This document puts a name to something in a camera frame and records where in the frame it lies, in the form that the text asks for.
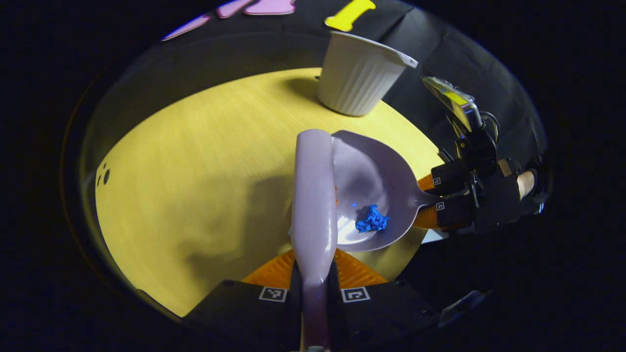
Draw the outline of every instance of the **wooden table surface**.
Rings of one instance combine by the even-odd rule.
[[[290,249],[295,139],[304,130],[378,139],[418,179],[442,163],[437,147],[384,102],[357,118],[325,108],[315,95],[320,72],[278,71],[198,92],[111,149],[96,176],[98,220],[136,288],[184,316],[222,279],[241,280]],[[413,228],[385,249],[351,254],[393,280],[425,233]]]

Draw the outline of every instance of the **orange gripper pad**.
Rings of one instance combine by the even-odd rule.
[[[437,210],[435,210],[434,205],[420,209],[415,217],[413,226],[421,227],[422,229],[438,229]]]
[[[387,282],[384,277],[350,254],[337,249],[335,251],[335,264],[339,276],[339,288],[349,289]],[[294,266],[294,252],[289,250],[271,261],[263,264],[260,268],[248,275],[243,282],[260,286],[269,286],[289,289],[291,283],[291,270]]]
[[[428,175],[422,177],[422,179],[418,181],[418,186],[419,186],[419,189],[423,191],[433,189],[434,188],[433,175],[429,173]]]

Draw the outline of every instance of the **cable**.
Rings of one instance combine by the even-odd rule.
[[[480,115],[483,118],[483,121],[485,120],[485,118],[489,118],[491,122],[493,123],[493,129],[496,134],[495,140],[496,140],[496,143],[498,143],[498,140],[500,139],[500,122],[498,122],[498,119],[495,116],[493,116],[492,113],[488,111],[480,111]]]

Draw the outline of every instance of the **white plastic cup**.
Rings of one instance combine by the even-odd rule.
[[[381,43],[331,31],[317,98],[329,108],[351,116],[372,111],[405,67],[418,62]]]

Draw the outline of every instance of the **pink foam piece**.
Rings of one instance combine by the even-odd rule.
[[[234,0],[217,8],[219,18],[229,18],[254,0]]]
[[[294,13],[295,0],[260,0],[245,9],[245,14],[290,14]]]
[[[187,33],[193,29],[196,29],[200,26],[202,26],[203,24],[205,24],[211,17],[207,16],[207,15],[202,15],[198,18],[194,18],[193,20],[185,23],[184,25],[180,26],[178,29],[176,29],[174,32],[168,34],[165,36],[165,38],[161,39],[161,41],[166,41],[166,40],[170,40],[172,38],[176,38],[177,36],[183,34],[183,33]]]

